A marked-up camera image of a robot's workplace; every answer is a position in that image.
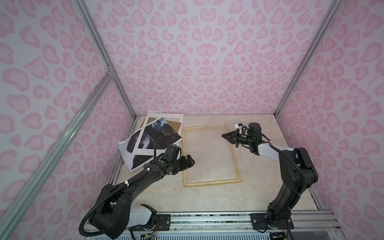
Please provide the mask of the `white mat board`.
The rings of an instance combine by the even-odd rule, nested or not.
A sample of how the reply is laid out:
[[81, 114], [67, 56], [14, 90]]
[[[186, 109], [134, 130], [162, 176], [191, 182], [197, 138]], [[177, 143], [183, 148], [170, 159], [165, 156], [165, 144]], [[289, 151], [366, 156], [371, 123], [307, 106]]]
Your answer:
[[[146, 124], [149, 118], [155, 118], [156, 121]], [[154, 149], [163, 153], [168, 144], [177, 145], [182, 140], [182, 133], [178, 134], [166, 120], [179, 122], [183, 125], [184, 115], [148, 113], [139, 129], [138, 139], [133, 150], [134, 155], [149, 156], [152, 155]]]

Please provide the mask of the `clear acrylic sheet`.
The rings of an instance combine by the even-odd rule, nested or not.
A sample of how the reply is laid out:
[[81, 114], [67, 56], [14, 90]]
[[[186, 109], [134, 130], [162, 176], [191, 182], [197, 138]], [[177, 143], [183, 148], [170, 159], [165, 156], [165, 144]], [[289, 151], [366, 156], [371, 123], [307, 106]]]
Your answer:
[[184, 186], [199, 187], [242, 181], [233, 145], [222, 138], [226, 125], [183, 128], [183, 154], [195, 161], [184, 171]]

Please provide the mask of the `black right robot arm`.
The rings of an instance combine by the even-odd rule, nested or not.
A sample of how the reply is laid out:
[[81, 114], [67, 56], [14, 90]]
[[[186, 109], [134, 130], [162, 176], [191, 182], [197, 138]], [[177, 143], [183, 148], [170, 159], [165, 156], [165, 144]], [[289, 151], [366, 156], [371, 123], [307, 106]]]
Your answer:
[[252, 154], [276, 160], [280, 165], [282, 186], [266, 211], [269, 228], [288, 226], [294, 206], [303, 193], [318, 181], [318, 173], [305, 148], [276, 146], [264, 134], [241, 134], [237, 129], [222, 135], [230, 144], [249, 149]]

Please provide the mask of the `dark landscape photo print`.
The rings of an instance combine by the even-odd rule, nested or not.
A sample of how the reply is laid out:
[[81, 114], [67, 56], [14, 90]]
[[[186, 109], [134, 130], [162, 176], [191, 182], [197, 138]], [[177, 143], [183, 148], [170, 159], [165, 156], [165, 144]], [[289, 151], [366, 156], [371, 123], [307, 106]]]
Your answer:
[[169, 122], [157, 118], [118, 143], [118, 149], [128, 170], [134, 172], [164, 153], [169, 144], [176, 145], [181, 140], [182, 137]]

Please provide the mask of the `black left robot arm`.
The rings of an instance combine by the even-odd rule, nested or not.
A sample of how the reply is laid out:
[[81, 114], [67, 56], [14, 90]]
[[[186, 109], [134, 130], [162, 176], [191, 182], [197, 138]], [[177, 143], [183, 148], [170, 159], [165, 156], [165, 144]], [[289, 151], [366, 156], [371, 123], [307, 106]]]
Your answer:
[[80, 235], [106, 235], [114, 240], [126, 229], [152, 230], [156, 226], [157, 211], [146, 204], [132, 208], [132, 203], [153, 183], [194, 166], [195, 161], [190, 155], [180, 156], [180, 153], [180, 147], [168, 145], [164, 153], [145, 164], [137, 175], [118, 185], [104, 186], [95, 205], [80, 222]]

